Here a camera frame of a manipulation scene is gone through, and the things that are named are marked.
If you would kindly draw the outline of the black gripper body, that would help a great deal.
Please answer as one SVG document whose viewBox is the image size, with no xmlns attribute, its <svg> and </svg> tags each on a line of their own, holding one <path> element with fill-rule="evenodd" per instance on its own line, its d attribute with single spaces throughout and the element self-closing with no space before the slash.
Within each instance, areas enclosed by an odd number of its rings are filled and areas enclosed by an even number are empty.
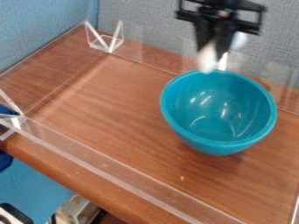
<svg viewBox="0 0 299 224">
<path fill-rule="evenodd" d="M 239 18 L 242 11 L 254 12 L 254 22 Z M 177 17 L 198 25 L 202 21 L 231 22 L 238 32 L 258 35 L 268 7 L 250 0 L 178 0 Z"/>
</svg>

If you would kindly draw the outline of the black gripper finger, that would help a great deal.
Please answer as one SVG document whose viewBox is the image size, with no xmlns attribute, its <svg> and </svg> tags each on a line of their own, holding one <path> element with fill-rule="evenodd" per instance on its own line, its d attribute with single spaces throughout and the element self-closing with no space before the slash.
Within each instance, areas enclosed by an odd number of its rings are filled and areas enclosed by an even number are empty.
<svg viewBox="0 0 299 224">
<path fill-rule="evenodd" d="M 215 49 L 218 60 L 222 59 L 223 54 L 230 50 L 234 35 L 237 33 L 237 25 L 234 21 L 222 20 L 217 23 L 215 34 Z"/>
<path fill-rule="evenodd" d="M 195 23 L 195 38 L 198 51 L 209 44 L 214 36 L 214 25 L 211 21 L 199 18 Z"/>
</svg>

